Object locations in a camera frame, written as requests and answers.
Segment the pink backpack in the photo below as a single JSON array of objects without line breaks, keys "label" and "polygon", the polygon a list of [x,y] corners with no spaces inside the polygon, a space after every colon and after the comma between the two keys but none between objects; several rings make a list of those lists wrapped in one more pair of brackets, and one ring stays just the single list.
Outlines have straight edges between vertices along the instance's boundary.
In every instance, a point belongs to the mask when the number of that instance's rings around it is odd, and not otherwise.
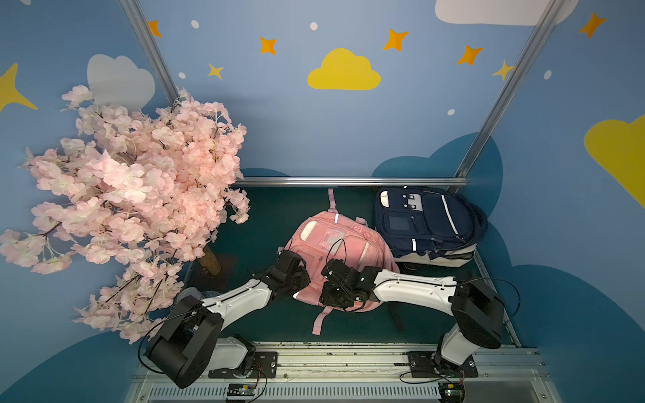
[{"label": "pink backpack", "polygon": [[350,219],[338,212],[333,189],[329,189],[329,204],[329,210],[302,223],[286,245],[286,250],[301,255],[307,262],[307,272],[311,279],[310,285],[297,292],[294,298],[324,309],[314,322],[314,335],[321,333],[324,318],[333,310],[369,312],[381,305],[380,301],[369,302],[366,310],[340,310],[323,306],[319,302],[326,281],[322,270],[330,260],[342,260],[347,266],[359,271],[373,266],[381,269],[380,274],[400,272],[390,247],[376,230],[367,226],[366,220]]}]

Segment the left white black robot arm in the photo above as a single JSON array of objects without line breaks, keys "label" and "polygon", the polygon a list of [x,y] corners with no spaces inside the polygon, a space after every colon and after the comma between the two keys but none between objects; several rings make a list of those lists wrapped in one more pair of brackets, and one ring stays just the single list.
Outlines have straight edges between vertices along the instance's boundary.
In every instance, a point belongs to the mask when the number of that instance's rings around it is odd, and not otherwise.
[{"label": "left white black robot arm", "polygon": [[218,297],[200,300],[188,292],[169,316],[146,334],[145,351],[139,351],[156,368],[184,389],[204,373],[241,378],[258,370],[255,346],[240,336],[222,339],[221,332],[242,317],[270,303],[293,297],[310,284],[307,263],[292,251],[244,285]]}]

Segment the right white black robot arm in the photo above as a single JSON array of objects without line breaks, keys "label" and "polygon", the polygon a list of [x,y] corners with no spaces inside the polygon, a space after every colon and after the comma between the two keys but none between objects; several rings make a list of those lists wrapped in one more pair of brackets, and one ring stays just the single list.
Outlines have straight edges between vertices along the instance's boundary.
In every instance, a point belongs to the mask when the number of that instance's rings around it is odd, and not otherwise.
[{"label": "right white black robot arm", "polygon": [[505,302],[481,278],[405,275],[367,266],[358,271],[340,260],[324,265],[320,302],[342,311],[359,311],[368,302],[399,302],[427,307],[455,319],[432,356],[437,374],[454,374],[478,349],[502,346]]}]

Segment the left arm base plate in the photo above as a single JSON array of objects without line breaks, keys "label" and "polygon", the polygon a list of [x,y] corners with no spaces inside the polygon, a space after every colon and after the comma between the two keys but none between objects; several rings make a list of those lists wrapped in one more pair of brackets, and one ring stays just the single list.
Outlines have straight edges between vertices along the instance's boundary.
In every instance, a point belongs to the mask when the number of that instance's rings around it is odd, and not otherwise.
[{"label": "left arm base plate", "polygon": [[209,379],[275,379],[279,354],[275,351],[249,353],[235,369],[213,369]]}]

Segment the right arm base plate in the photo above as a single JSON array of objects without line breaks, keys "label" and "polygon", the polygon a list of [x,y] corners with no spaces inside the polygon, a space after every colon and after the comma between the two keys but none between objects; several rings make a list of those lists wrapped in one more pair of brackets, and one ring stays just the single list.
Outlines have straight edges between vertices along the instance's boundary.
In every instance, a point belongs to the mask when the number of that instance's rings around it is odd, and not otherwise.
[{"label": "right arm base plate", "polygon": [[410,351],[404,356],[408,360],[413,378],[478,378],[479,372],[473,355],[469,355],[461,365],[445,359],[437,361],[434,351]]}]

